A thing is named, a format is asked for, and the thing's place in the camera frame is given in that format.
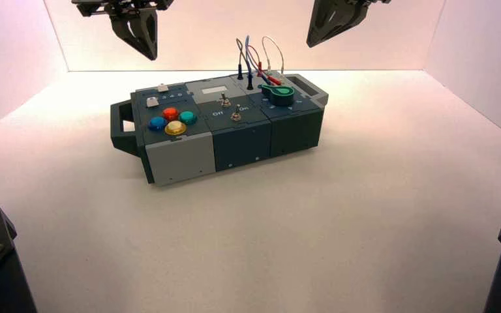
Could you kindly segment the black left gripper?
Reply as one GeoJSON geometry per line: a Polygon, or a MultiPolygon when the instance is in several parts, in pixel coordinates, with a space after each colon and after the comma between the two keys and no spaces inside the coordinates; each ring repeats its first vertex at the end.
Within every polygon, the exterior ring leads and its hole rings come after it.
{"type": "Polygon", "coordinates": [[[150,59],[157,58],[156,10],[167,10],[173,0],[72,0],[83,17],[111,16],[113,32],[136,51],[150,59]]]}

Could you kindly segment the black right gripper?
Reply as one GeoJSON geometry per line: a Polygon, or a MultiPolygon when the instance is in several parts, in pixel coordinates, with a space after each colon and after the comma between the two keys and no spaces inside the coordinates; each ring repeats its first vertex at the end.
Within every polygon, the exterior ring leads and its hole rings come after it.
{"type": "Polygon", "coordinates": [[[350,28],[350,23],[361,23],[369,5],[388,4],[391,0],[320,0],[315,1],[311,14],[307,45],[313,48],[350,28]]]}

